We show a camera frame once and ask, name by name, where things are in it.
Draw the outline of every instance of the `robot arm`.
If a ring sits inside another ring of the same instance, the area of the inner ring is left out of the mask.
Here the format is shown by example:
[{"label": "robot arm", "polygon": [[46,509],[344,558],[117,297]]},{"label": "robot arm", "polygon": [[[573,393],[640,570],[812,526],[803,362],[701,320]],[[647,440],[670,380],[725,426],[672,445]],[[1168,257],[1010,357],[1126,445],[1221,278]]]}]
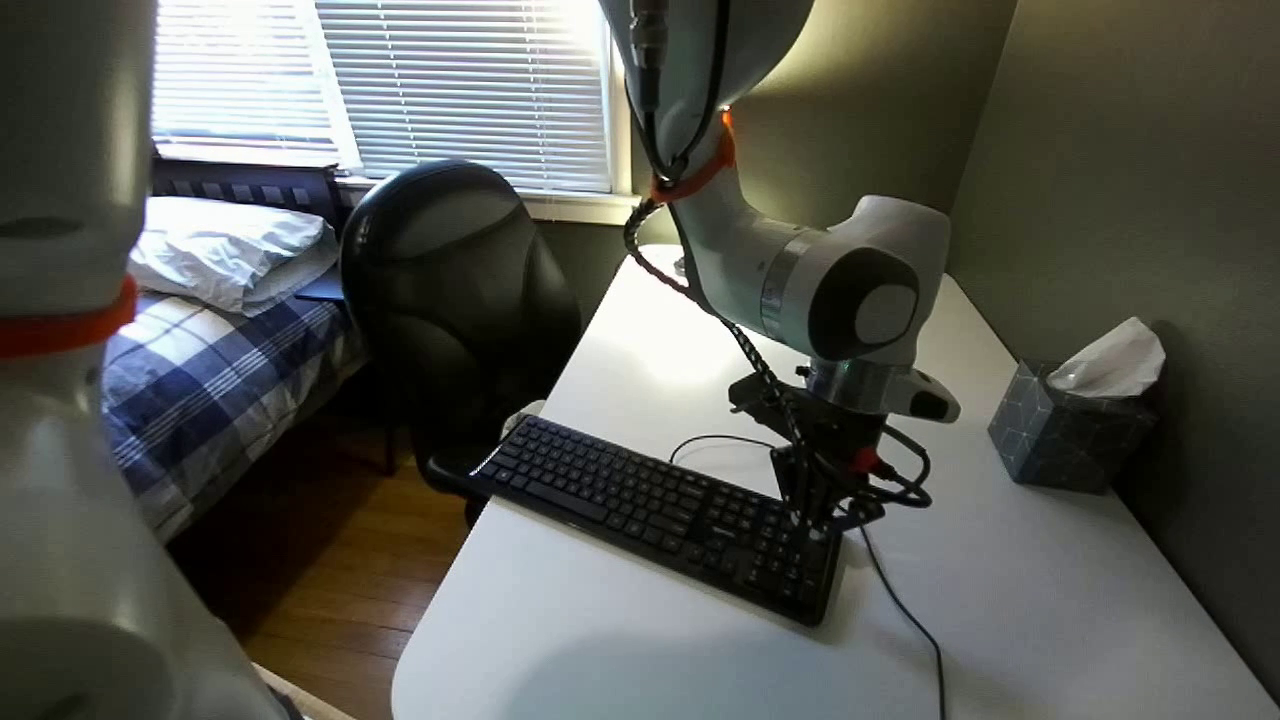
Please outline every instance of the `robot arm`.
[{"label": "robot arm", "polygon": [[634,226],[670,204],[687,265],[679,293],[725,325],[812,357],[803,389],[780,386],[759,357],[755,373],[727,389],[737,407],[792,440],[776,452],[783,500],[812,533],[870,526],[891,500],[927,506],[920,481],[902,481],[875,458],[875,440],[890,413],[961,413],[912,367],[948,260],[948,216],[870,198],[829,232],[797,227],[759,216],[732,165],[727,106],[783,60],[810,0],[604,0],[604,17],[626,47],[657,173],[657,201],[640,204]]},{"label": "robot arm", "polygon": [[0,717],[287,717],[141,519],[100,362],[147,185],[153,0],[4,6]]}]

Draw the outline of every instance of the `power cord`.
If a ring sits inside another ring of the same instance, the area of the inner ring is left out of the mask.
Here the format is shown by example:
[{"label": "power cord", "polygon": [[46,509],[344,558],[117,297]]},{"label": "power cord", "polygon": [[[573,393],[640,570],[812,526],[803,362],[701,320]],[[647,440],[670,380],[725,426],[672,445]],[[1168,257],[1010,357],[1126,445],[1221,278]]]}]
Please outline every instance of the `power cord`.
[{"label": "power cord", "polygon": [[895,595],[883,566],[882,566],[882,553],[872,543],[872,533],[870,526],[855,527],[866,535],[866,549],[870,549],[870,562],[875,570],[875,579],[883,586],[891,609],[927,641],[931,647],[931,678],[938,678],[938,717],[948,720],[952,717],[952,703],[948,703],[948,661],[946,661],[946,645],[920,623],[920,617]]},{"label": "power cord", "polygon": [[755,447],[776,452],[771,445],[764,445],[764,440],[755,440],[755,436],[705,433],[705,436],[684,436],[684,440],[672,447],[670,464],[675,464],[675,458],[679,458],[684,447],[693,447],[693,445],[755,445]]},{"label": "power cord", "polygon": [[[883,428],[883,433],[890,433],[891,440],[907,445],[907,447],[920,447],[920,445],[915,445],[912,436],[906,436],[902,428]],[[771,445],[764,445],[764,440],[755,440],[755,436],[705,433],[705,436],[684,436],[684,440],[672,447],[670,464],[675,464],[675,458],[679,458],[687,445],[705,445],[705,440],[771,447]],[[895,586],[890,579],[883,562],[882,562],[882,553],[875,553],[875,540],[872,540],[870,526],[859,526],[855,533],[859,533],[859,540],[866,540],[866,549],[870,549],[872,574],[875,574],[875,579],[883,586],[891,609],[895,609],[895,613],[927,641],[927,647],[931,647],[938,717],[948,720],[948,717],[952,717],[952,703],[948,703],[948,655],[946,655],[946,645],[927,634],[927,623],[906,604],[906,595],[902,595]]]},{"label": "power cord", "polygon": [[[705,133],[717,124],[717,96],[721,96],[721,83],[725,83],[725,47],[727,47],[727,20],[732,20],[732,0],[717,0],[717,43],[713,43],[713,64],[709,64],[709,96],[705,96],[705,109],[701,109],[701,124],[697,133],[687,136],[687,143],[672,157],[672,165],[666,162],[666,147],[657,142],[657,112],[645,109],[645,96],[638,102],[634,96],[634,112],[638,112],[638,124],[640,124],[640,142],[645,142],[645,152],[654,157],[657,165],[657,182],[670,185],[670,187],[679,187],[684,182],[684,168],[687,168],[687,157],[693,147],[705,142]],[[675,216],[675,238],[679,238],[679,250],[684,250],[684,265],[687,265],[687,285],[672,280],[670,271],[659,271],[645,254],[640,254],[640,226],[659,207],[659,201],[645,201],[638,204],[638,211],[628,216],[626,226],[626,245],[628,245],[628,257],[647,271],[657,278],[659,285],[670,285],[672,293],[687,297],[697,308],[705,308],[709,318],[717,318],[725,325],[725,334],[737,341],[737,347],[747,357],[751,373],[764,380],[768,389],[768,400],[776,404],[776,413],[783,417],[790,426],[790,440],[803,452],[803,436],[800,436],[800,426],[783,400],[783,386],[776,380],[776,373],[768,367],[768,362],[759,357],[759,347],[751,346],[747,334],[740,334],[727,318],[721,318],[705,293],[701,293],[701,271],[697,271],[697,257],[684,242],[684,227],[679,227],[679,216]]]}]

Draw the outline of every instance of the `black cable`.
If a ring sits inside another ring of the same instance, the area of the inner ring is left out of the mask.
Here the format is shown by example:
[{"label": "black cable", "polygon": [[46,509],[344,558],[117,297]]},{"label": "black cable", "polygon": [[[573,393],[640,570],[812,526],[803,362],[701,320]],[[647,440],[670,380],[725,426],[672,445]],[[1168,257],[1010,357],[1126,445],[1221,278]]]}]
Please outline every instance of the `black cable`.
[{"label": "black cable", "polygon": [[906,445],[920,462],[920,471],[912,481],[906,481],[906,483],[920,487],[927,481],[927,471],[931,471],[927,447],[915,445],[907,433],[902,433],[891,426],[883,426],[883,436],[891,436],[895,445]]},{"label": "black cable", "polygon": [[855,533],[859,533],[866,543],[870,543],[870,562],[872,562],[872,570],[875,570],[875,575],[882,575],[891,609],[895,609],[895,613],[927,641],[927,647],[931,647],[938,717],[948,720],[948,717],[952,717],[952,703],[948,703],[948,661],[946,661],[946,645],[942,645],[942,641],[920,623],[920,617],[895,595],[895,587],[891,587],[891,579],[890,579],[890,574],[883,574],[883,566],[882,566],[882,553],[875,553],[875,543],[872,543],[872,533],[870,533],[866,526],[859,526]]},{"label": "black cable", "polygon": [[687,168],[693,147],[709,136],[717,109],[721,109],[721,83],[725,83],[725,47],[727,47],[727,0],[717,6],[717,42],[713,42],[713,72],[709,72],[709,96],[705,96],[705,112],[697,121],[697,133],[687,136],[687,143],[675,157],[675,173]]},{"label": "black cable", "polygon": [[[725,83],[725,47],[727,47],[727,20],[732,20],[732,0],[717,0],[717,42],[713,42],[713,60],[709,60],[709,91],[705,91],[705,109],[701,109],[701,124],[697,133],[687,136],[687,143],[672,157],[672,168],[666,165],[666,152],[659,152],[659,142],[657,142],[657,112],[654,109],[640,109],[638,112],[638,102],[634,102],[634,118],[640,124],[640,143],[645,152],[654,157],[657,165],[657,182],[666,187],[679,187],[684,182],[684,168],[687,168],[687,157],[697,152],[697,143],[709,136],[709,129],[717,124],[717,109],[721,109],[721,83]],[[687,250],[684,242],[684,227],[679,227],[679,211],[672,211],[675,222],[675,242],[684,250],[684,265],[687,265],[687,285],[675,285],[670,271],[659,271],[657,265],[647,265],[647,257],[640,254],[640,226],[657,211],[659,204],[657,201],[645,201],[628,226],[626,226],[626,245],[628,245],[628,257],[647,271],[657,278],[659,285],[670,285],[672,293],[687,297],[697,308],[705,308],[709,318],[717,318],[727,336],[737,341],[737,347],[747,357],[751,373],[764,380],[768,389],[768,400],[776,404],[783,428],[790,428],[790,440],[797,445],[797,458],[800,458],[800,493],[810,487],[810,445],[800,436],[800,426],[797,426],[797,413],[790,407],[783,400],[783,386],[776,380],[776,373],[768,367],[768,362],[759,357],[759,347],[747,341],[747,334],[740,334],[727,318],[721,318],[705,293],[701,293],[701,271],[697,271],[697,254]]]},{"label": "black cable", "polygon": [[701,436],[684,436],[684,440],[672,447],[670,464],[675,464],[675,458],[679,458],[687,445],[713,445],[713,440],[721,440],[721,445],[755,445],[755,447],[776,452],[771,445],[764,445],[764,440],[755,440],[755,436],[701,433]]}]

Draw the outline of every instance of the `tissue box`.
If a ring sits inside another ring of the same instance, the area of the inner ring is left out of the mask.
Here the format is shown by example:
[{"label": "tissue box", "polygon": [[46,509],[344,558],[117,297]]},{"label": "tissue box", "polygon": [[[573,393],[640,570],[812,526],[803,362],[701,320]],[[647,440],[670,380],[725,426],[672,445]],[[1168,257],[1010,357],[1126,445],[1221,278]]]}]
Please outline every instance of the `tissue box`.
[{"label": "tissue box", "polygon": [[1017,483],[1106,493],[1153,426],[1132,397],[1063,397],[1022,366],[987,433]]}]

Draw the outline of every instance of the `window frame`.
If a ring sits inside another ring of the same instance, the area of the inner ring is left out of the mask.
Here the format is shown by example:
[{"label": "window frame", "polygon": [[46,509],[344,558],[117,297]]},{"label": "window frame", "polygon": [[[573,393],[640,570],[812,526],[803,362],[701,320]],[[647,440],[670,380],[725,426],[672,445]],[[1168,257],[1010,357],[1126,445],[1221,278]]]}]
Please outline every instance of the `window frame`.
[{"label": "window frame", "polygon": [[[300,165],[300,168],[316,168],[330,165],[336,168],[336,185],[349,198],[366,198],[370,187],[382,185],[382,176],[366,176],[358,173],[360,147],[358,147],[358,133],[351,133],[351,118],[333,68],[333,58],[324,47],[324,27],[322,27],[322,10],[314,0],[287,0],[300,20],[306,20],[306,38],[314,47],[314,68],[322,76],[322,91],[324,91],[324,109],[330,109],[330,124],[333,124],[333,147],[336,147],[336,165],[333,162],[316,162],[314,152],[261,152],[261,147],[207,147],[207,143],[158,143],[160,157],[175,157],[175,162],[235,162],[235,165]],[[608,193],[521,193],[530,211],[536,222],[566,222],[566,226],[626,226],[634,204],[638,204],[638,187],[634,187],[634,109],[628,109],[628,91],[626,91],[626,64],[617,58],[617,47],[608,51],[608,64],[602,68],[602,112],[604,112],[604,129],[608,129]]]}]

